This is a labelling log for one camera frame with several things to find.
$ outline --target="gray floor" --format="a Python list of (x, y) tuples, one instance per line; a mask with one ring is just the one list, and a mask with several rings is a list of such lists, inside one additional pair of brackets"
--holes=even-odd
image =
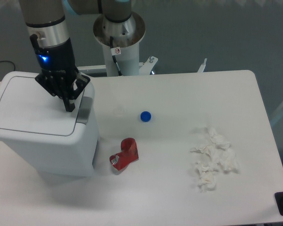
[[(196, 72), (207, 57), (206, 71), (253, 71), (268, 114), (283, 100), (283, 0), (133, 0), (133, 9), (147, 27), (140, 60), (158, 57), (157, 73)], [(92, 32), (97, 15), (66, 17), (77, 66), (104, 64)], [(12, 3), (0, 8), (0, 60), (40, 71)], [(0, 64), (0, 80), (11, 69)], [(273, 132), (283, 159), (283, 120)]]

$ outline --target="warning sticker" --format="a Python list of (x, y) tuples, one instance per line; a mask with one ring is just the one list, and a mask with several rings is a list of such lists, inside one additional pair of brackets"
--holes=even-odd
[(121, 48), (120, 48), (120, 47), (112, 48), (112, 49), (111, 49), (111, 54), (112, 54), (113, 56), (121, 54)]

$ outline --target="blue bottle cap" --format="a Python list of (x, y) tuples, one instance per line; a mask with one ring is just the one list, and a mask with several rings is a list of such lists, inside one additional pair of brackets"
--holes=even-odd
[(148, 122), (151, 119), (151, 113), (150, 112), (142, 112), (141, 113), (141, 120), (144, 122)]

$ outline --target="red crumpled can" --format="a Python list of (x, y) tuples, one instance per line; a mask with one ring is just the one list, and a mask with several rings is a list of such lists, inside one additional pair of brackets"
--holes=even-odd
[(137, 144), (133, 138), (126, 138), (121, 142), (121, 152), (110, 156), (112, 166), (118, 171), (125, 168), (129, 163), (138, 159)]

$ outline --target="crumpled tissue paper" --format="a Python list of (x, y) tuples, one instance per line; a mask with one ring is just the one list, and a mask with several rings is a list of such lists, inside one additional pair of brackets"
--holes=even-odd
[(212, 144), (200, 145), (191, 150), (191, 152), (206, 154), (210, 157), (210, 161), (207, 163), (202, 161), (195, 163), (195, 167), (200, 175), (198, 184), (203, 192), (215, 189), (215, 174), (218, 171), (238, 172), (239, 170), (235, 151), (230, 148), (231, 142), (229, 142), (223, 135), (218, 134), (213, 127), (208, 128), (208, 134)]

